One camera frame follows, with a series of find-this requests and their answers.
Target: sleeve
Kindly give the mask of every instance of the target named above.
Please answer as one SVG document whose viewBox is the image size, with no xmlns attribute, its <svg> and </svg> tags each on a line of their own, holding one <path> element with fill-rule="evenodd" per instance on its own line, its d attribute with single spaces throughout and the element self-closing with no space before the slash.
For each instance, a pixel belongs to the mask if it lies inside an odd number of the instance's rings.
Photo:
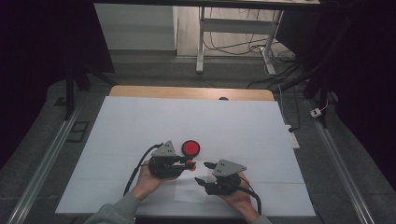
<svg viewBox="0 0 396 224">
<path fill-rule="evenodd" d="M 255 221 L 253 221 L 251 224 L 272 224 L 272 222 L 270 221 L 270 219 L 268 219 L 268 217 L 260 216 Z"/>
<path fill-rule="evenodd" d="M 127 193 L 115 204 L 103 205 L 85 224 L 134 224 L 134 215 L 140 203 L 132 193 Z"/>
</svg>

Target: power strip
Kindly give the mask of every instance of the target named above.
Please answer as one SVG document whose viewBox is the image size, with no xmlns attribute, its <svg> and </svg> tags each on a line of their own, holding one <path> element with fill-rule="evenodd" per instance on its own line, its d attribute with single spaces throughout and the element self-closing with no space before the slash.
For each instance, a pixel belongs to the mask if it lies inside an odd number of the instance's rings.
<svg viewBox="0 0 396 224">
<path fill-rule="evenodd" d="M 290 142 L 291 142 L 291 147 L 296 149 L 296 148 L 300 148 L 300 145 L 298 144 L 296 135 L 294 133 L 289 132 L 289 129 L 291 128 L 291 126 L 285 125 L 286 127 L 286 131 L 288 131 L 288 134 L 290 135 Z"/>
</svg>

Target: red disc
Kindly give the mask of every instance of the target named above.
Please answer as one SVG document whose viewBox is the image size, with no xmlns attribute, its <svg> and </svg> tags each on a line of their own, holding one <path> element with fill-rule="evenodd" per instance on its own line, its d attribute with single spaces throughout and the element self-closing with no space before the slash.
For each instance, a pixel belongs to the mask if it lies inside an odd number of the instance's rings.
<svg viewBox="0 0 396 224">
<path fill-rule="evenodd" d="M 195 141 L 189 140 L 183 144 L 181 151 L 186 156 L 196 157 L 200 151 L 201 147 Z"/>
</svg>

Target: hand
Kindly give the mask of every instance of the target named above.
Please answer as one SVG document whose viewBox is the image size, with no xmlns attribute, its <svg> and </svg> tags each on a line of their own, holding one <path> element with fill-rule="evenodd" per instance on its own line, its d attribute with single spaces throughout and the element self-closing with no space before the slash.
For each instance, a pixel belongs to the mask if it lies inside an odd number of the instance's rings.
<svg viewBox="0 0 396 224">
<path fill-rule="evenodd" d="M 140 174 L 137 178 L 136 186 L 134 186 L 134 188 L 131 190 L 131 193 L 140 201 L 143 201 L 145 198 L 147 198 L 150 193 L 154 192 L 161 185 L 161 183 L 167 180 L 175 179 L 174 177 L 159 179 L 153 176 L 149 171 L 148 165 L 148 161 L 143 162 L 142 166 L 140 167 Z"/>
<path fill-rule="evenodd" d="M 248 181 L 244 173 L 239 173 L 239 176 Z M 241 179 L 239 186 L 248 189 L 249 185 L 245 180 Z M 253 222 L 260 216 L 251 204 L 250 195 L 241 190 L 237 190 L 230 195 L 219 195 L 219 197 L 230 205 L 233 210 L 238 212 L 247 223 Z"/>
</svg>

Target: gray plastic part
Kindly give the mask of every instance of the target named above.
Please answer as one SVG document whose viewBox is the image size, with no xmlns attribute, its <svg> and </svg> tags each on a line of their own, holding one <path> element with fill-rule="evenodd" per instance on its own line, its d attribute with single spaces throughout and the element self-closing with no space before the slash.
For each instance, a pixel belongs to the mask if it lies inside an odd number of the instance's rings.
<svg viewBox="0 0 396 224">
<path fill-rule="evenodd" d="M 173 147 L 172 141 L 167 141 L 165 144 L 157 148 L 153 153 L 152 157 L 174 157 L 176 156 L 175 148 Z"/>
<path fill-rule="evenodd" d="M 246 169 L 247 167 L 244 165 L 232 161 L 219 160 L 212 174 L 213 176 L 228 176 L 245 171 Z"/>
</svg>

